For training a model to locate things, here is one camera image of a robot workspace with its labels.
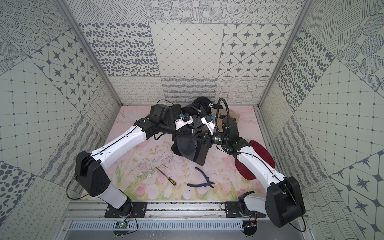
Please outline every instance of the patterned tile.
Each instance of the patterned tile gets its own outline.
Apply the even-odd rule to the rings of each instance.
[[[11,36],[0,26],[0,74],[27,57]]]
[[[148,24],[83,23],[80,27],[108,76],[159,76]]]
[[[329,178],[302,189],[302,194],[306,214],[318,239],[364,239],[353,213]]]
[[[109,80],[123,104],[156,104],[165,98],[160,77],[110,77]]]
[[[373,90],[384,97],[384,4],[375,8],[356,28],[337,57]]]
[[[383,233],[384,151],[381,150],[331,175],[337,192],[356,219],[365,239]]]
[[[79,112],[26,58],[0,76],[1,159],[40,172]]]
[[[0,27],[30,55],[70,27],[52,0],[2,1]]]
[[[295,116],[328,172],[384,149],[384,99],[343,63],[332,62]]]
[[[316,0],[303,28],[336,55],[376,2],[382,1]]]
[[[293,114],[276,81],[273,81],[261,106],[261,111],[268,131],[272,139],[275,139]]]
[[[294,115],[274,143],[285,174],[295,177],[301,187],[310,186],[328,177]]]
[[[217,78],[161,78],[166,100],[174,104],[190,104],[204,96],[215,99]]]
[[[151,23],[162,77],[216,77],[220,24]]]
[[[270,77],[292,24],[224,24],[218,75]]]
[[[47,43],[30,58],[79,112],[101,81],[71,30]]]
[[[69,201],[65,187],[36,177],[2,226],[0,237],[12,240],[51,239]]]
[[[2,178],[2,192],[0,195],[0,229],[3,228],[7,217],[20,203],[23,194],[28,191],[36,176],[17,167],[0,162],[0,177]]]
[[[119,110],[120,106],[111,95],[111,92],[104,85],[104,82],[100,82],[98,89],[81,114],[105,141]]]
[[[66,187],[74,175],[77,154],[83,150],[90,152],[103,144],[104,139],[85,117],[80,115],[38,176]],[[76,183],[73,183],[70,189],[80,192],[80,187]]]
[[[268,80],[266,77],[218,78],[215,101],[224,98],[229,104],[256,104]]]
[[[229,0],[226,22],[295,23],[304,0]]]
[[[224,23],[227,0],[144,0],[150,23]]]
[[[66,0],[78,23],[146,23],[144,0]]]
[[[333,59],[334,56],[306,30],[300,31],[276,79],[293,112]]]

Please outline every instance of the red cloth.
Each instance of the red cloth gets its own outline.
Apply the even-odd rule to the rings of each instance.
[[[271,167],[273,167],[273,168],[276,167],[276,164],[275,164],[275,161],[273,160],[273,157],[271,156],[271,154],[269,154],[269,152],[263,146],[260,145],[260,143],[254,141],[254,140],[251,140],[251,147],[253,147],[255,152],[257,154],[259,154],[259,156],[262,159],[264,159],[264,161],[266,161]],[[237,170],[241,174],[241,176],[243,176],[243,178],[248,179],[248,180],[256,179],[255,175],[244,164],[242,164],[239,160],[235,159],[235,165],[236,165]]]

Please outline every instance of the screwdriver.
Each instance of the screwdriver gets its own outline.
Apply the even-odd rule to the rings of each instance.
[[[157,170],[159,170],[159,172],[161,172],[164,176],[166,176],[168,178],[168,181],[170,181],[174,186],[176,186],[176,182],[173,181],[170,177],[168,177],[167,175],[165,175],[165,173],[163,173],[160,169],[158,169],[157,167],[155,167]]]

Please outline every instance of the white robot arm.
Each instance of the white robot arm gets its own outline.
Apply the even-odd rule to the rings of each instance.
[[[178,138],[185,139],[186,136],[193,147],[197,144],[208,148],[212,144],[221,145],[226,153],[237,158],[255,175],[265,188],[267,196],[261,198],[250,192],[241,199],[239,197],[239,205],[242,205],[244,214],[249,215],[253,211],[268,214],[278,227],[303,215],[305,208],[298,182],[293,177],[286,178],[273,169],[247,141],[239,137],[234,118],[227,116],[225,121],[223,120],[224,133],[217,131],[214,119],[211,115],[190,116],[182,111],[180,105],[169,107],[157,104],[152,106],[151,113],[146,118],[137,120],[134,126],[113,141],[91,153],[85,151],[79,153],[76,158],[76,181],[90,196],[101,198],[118,210],[120,216],[127,216],[132,207],[131,199],[111,183],[105,171],[134,146],[159,132],[164,132],[172,134],[175,142]],[[202,131],[202,126],[206,126],[208,130]],[[195,157],[183,154],[185,150],[181,148],[179,146],[178,153],[192,161],[195,161],[196,156],[199,155],[198,152],[195,153]]]

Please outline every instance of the wire cutters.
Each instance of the wire cutters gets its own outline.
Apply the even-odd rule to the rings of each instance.
[[[206,187],[206,186],[210,186],[210,187],[213,188],[212,185],[215,184],[215,183],[211,182],[209,180],[209,177],[207,177],[207,175],[203,171],[201,171],[200,168],[195,167],[195,169],[198,170],[199,172],[201,172],[201,174],[204,176],[204,178],[207,180],[207,182],[206,183],[202,183],[202,184],[190,184],[190,183],[188,183],[187,186],[189,186],[189,187]]]

